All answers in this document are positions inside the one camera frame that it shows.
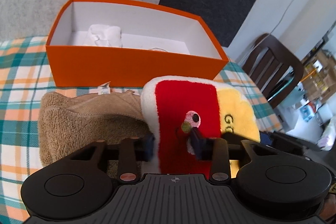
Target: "round black disc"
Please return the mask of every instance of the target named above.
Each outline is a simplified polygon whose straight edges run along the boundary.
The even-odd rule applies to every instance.
[[[238,171],[236,182],[249,204],[290,212],[322,202],[332,178],[320,164],[281,154],[256,156]]]
[[[31,214],[65,220],[98,210],[112,191],[112,182],[106,173],[85,161],[67,160],[29,176],[21,188],[21,197]]]

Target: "white bag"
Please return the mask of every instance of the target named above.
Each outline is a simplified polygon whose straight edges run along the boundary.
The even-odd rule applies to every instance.
[[[333,116],[330,119],[327,128],[324,130],[321,139],[319,139],[317,143],[317,146],[321,147],[321,149],[324,151],[329,151],[334,145],[336,138],[335,123],[336,123],[336,116]]]

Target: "yellow plush fabric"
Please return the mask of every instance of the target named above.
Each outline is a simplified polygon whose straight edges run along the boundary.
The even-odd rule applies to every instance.
[[[239,171],[239,160],[230,160],[231,177],[235,178]]]
[[[217,98],[221,132],[231,132],[260,142],[253,109],[248,101],[242,100],[241,93],[236,89],[219,89]]]

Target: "plush toy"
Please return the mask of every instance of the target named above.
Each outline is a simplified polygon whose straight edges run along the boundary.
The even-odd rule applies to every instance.
[[[198,161],[189,133],[197,127],[206,137],[230,132],[260,142],[253,109],[230,85],[211,80],[163,76],[149,81],[141,94],[142,114],[154,134],[154,158],[143,173],[205,174],[211,163]]]

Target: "white plush trim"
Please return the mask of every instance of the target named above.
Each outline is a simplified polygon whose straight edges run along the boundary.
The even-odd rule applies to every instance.
[[[221,89],[234,89],[233,86],[215,82],[213,80],[202,79],[202,78],[194,78],[194,77],[184,77],[184,76],[162,76],[156,77],[150,80],[143,87],[141,93],[141,109],[142,115],[145,121],[148,124],[149,130],[153,133],[155,137],[154,142],[154,156],[150,162],[142,162],[142,173],[160,173],[160,163],[158,158],[158,149],[160,143],[160,124],[159,124],[159,115],[158,109],[156,106],[156,96],[155,96],[155,88],[156,85],[164,80],[178,80],[178,81],[189,81],[194,83],[204,83],[213,85],[217,90]],[[241,99],[243,101],[248,101],[244,94],[241,94]]]

